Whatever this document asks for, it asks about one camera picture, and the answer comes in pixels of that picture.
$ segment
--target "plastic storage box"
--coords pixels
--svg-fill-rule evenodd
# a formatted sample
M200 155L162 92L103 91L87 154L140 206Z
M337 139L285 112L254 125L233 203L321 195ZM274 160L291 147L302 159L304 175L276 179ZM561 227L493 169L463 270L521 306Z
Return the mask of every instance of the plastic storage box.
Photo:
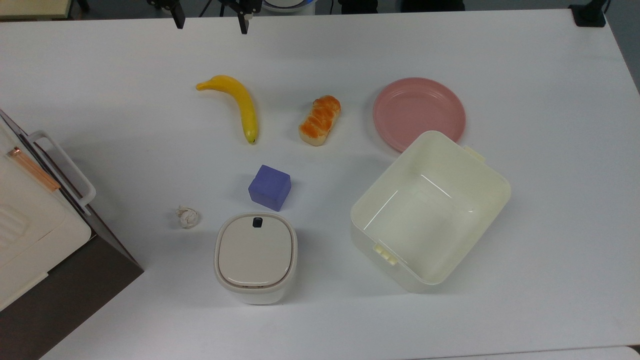
M351 208L351 238L407 291L424 292L449 276L510 196L480 155L428 131Z

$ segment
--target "black clamp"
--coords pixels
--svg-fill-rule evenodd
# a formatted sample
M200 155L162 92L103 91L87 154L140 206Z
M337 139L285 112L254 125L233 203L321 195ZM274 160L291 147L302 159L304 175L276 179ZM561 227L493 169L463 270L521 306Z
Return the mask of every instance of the black clamp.
M602 7L606 2L607 0L592 0L587 5L569 5L575 24L582 28L603 28L607 23L602 12Z
M147 0L147 4L153 5L156 9L165 9L171 12L175 26L179 29L184 27L184 10L180 5L180 0Z
M235 2L233 0L218 0L222 4L220 9L220 16L224 14L225 6L231 8L238 15L238 21L240 22L240 32L246 34L249 28L249 19L254 13L259 13L262 10L262 0L239 0Z

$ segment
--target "white container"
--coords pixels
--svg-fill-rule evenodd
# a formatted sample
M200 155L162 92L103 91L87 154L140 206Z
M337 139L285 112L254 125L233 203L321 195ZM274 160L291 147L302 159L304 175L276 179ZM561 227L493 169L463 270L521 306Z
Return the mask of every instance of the white container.
M247 304L278 302L292 283L297 261L296 231L280 215L236 215L218 233L216 278Z
M473 150L418 137L351 208L351 239L407 291L441 283L511 196Z

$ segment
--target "purple cube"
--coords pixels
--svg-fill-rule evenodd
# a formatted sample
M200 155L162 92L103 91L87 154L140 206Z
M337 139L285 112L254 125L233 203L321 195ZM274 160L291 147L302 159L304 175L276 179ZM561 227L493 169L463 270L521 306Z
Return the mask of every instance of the purple cube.
M249 185L251 200L269 209L280 211L291 190L291 176L263 165Z

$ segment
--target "appliance handle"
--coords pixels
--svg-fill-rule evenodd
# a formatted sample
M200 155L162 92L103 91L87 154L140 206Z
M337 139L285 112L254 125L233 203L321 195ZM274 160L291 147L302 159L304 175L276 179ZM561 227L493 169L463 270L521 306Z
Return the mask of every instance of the appliance handle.
M53 147L56 148L56 150L62 155L63 159L77 173L77 175L80 177L80 180L82 180L84 185L86 185L87 189L89 190L88 193L85 196L78 199L78 204L82 207L85 207L95 197L95 187L91 184L91 182L89 182L89 179L87 179L86 176L84 176L84 174L76 166L73 160L71 160L69 155L67 155L67 153L62 149L62 147L60 147L60 145L55 140L53 140L45 131L42 131L42 130L34 131L29 136L27 136L27 140L29 140L29 142L31 142L32 144L35 144L36 141L42 138L46 138L49 142L51 142L51 145L53 145Z

